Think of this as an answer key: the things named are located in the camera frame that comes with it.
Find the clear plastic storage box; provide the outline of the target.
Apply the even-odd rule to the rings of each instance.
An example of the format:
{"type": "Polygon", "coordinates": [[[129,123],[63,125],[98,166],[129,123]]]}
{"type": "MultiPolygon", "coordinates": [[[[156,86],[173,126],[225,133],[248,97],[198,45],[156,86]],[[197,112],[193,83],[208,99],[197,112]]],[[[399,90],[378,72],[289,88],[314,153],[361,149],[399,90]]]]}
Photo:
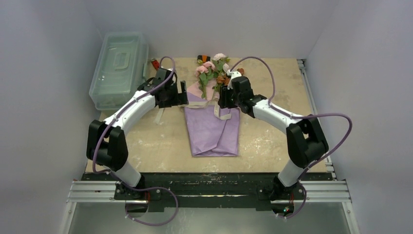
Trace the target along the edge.
{"type": "Polygon", "coordinates": [[[109,32],[94,71],[89,96],[99,111],[120,109],[146,80],[149,45],[141,32],[109,32]]]}

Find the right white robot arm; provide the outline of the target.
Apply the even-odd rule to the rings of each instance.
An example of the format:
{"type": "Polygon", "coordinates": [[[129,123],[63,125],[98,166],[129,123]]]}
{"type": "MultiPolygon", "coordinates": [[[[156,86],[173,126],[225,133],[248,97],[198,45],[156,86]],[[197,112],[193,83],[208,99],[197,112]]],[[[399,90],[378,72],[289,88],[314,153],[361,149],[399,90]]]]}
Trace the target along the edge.
{"type": "Polygon", "coordinates": [[[286,199],[305,169],[319,160],[329,146],[319,120],[296,115],[278,107],[263,95],[253,93],[250,81],[238,71],[228,71],[229,82],[219,91],[221,108],[239,108],[244,114],[262,120],[286,135],[289,160],[273,180],[270,200],[286,199]]]}

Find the pink rose stem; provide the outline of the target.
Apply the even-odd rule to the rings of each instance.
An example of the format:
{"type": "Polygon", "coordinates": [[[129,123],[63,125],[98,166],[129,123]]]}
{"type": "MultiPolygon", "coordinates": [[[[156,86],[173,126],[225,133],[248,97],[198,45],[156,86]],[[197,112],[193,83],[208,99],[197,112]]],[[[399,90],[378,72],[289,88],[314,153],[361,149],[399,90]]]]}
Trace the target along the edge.
{"type": "Polygon", "coordinates": [[[196,68],[195,75],[198,79],[198,89],[202,92],[201,98],[207,98],[207,86],[214,79],[215,65],[207,61],[196,68]]]}

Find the pink purple wrapping paper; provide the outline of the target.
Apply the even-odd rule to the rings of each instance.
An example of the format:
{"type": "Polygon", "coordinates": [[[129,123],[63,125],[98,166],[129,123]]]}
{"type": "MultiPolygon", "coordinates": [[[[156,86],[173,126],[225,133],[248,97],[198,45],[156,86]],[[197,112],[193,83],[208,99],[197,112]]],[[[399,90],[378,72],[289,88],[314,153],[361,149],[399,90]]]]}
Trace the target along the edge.
{"type": "Polygon", "coordinates": [[[190,151],[194,157],[237,156],[239,154],[240,111],[217,105],[211,81],[207,98],[201,98],[198,82],[187,88],[189,106],[184,107],[190,151]]]}

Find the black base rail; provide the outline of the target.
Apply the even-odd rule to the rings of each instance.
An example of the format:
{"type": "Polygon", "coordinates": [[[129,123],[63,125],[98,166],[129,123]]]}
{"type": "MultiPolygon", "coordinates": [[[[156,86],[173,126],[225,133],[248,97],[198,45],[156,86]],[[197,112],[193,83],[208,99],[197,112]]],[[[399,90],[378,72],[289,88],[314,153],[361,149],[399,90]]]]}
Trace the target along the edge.
{"type": "Polygon", "coordinates": [[[144,173],[134,191],[116,181],[111,175],[84,173],[81,182],[92,200],[138,206],[149,212],[162,212],[165,208],[235,208],[256,211],[292,213],[304,198],[326,191],[332,177],[327,173],[309,173],[292,188],[275,185],[277,173],[144,173]]]}

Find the small orange black tool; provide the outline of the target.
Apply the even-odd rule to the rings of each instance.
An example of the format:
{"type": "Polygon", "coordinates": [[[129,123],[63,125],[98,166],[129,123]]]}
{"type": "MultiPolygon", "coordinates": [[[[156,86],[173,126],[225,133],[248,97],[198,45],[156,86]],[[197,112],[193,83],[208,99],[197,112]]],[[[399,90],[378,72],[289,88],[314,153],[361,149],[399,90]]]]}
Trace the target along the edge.
{"type": "Polygon", "coordinates": [[[208,61],[210,61],[210,56],[207,56],[207,55],[198,55],[197,56],[197,62],[199,63],[199,64],[203,64],[203,63],[205,63],[205,62],[208,62],[208,61]]]}

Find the white and orange rose stems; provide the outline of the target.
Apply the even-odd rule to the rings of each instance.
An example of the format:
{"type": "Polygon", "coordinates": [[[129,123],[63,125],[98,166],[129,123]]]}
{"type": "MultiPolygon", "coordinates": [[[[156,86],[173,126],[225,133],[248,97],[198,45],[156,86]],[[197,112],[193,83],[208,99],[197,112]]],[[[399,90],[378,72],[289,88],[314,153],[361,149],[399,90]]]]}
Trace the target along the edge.
{"type": "Polygon", "coordinates": [[[230,66],[228,62],[230,58],[225,54],[218,53],[211,59],[215,68],[213,69],[213,77],[215,78],[216,84],[213,87],[214,91],[219,92],[222,86],[227,86],[230,81],[230,66]]]}

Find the orange handled adjustable wrench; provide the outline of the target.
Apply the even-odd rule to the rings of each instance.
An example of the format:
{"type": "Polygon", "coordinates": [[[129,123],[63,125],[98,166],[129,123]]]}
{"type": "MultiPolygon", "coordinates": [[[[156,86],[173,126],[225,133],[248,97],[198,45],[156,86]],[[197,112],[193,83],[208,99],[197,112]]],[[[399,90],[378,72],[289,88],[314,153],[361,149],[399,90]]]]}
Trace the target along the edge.
{"type": "Polygon", "coordinates": [[[159,61],[156,58],[151,59],[151,64],[156,71],[161,67],[159,61]]]}

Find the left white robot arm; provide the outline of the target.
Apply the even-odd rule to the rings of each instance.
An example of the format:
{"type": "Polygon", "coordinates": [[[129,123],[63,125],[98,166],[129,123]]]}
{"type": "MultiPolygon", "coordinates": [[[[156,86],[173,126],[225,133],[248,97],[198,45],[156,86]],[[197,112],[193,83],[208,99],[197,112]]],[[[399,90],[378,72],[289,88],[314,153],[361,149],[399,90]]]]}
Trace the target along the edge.
{"type": "Polygon", "coordinates": [[[144,177],[128,162],[126,136],[131,128],[150,110],[188,104],[185,81],[178,81],[172,68],[159,68],[156,75],[143,82],[132,98],[117,112],[103,121],[89,125],[86,157],[92,161],[92,170],[102,166],[102,173],[110,173],[126,186],[132,199],[145,194],[144,177]]]}

